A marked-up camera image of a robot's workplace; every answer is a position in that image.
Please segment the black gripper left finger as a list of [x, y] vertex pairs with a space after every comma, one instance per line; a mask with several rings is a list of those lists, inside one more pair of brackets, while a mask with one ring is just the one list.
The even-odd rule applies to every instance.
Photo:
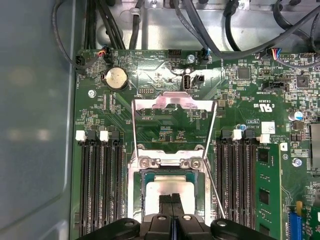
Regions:
[[159, 213], [146, 215], [142, 222], [121, 218], [81, 237], [82, 240], [171, 240], [173, 206], [170, 195], [159, 197]]

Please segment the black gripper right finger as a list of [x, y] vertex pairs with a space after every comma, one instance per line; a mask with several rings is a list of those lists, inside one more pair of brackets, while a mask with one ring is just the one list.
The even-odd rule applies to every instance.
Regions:
[[172, 195], [172, 238], [174, 240], [250, 240], [252, 230], [229, 219], [219, 218], [210, 226], [185, 213], [180, 195]]

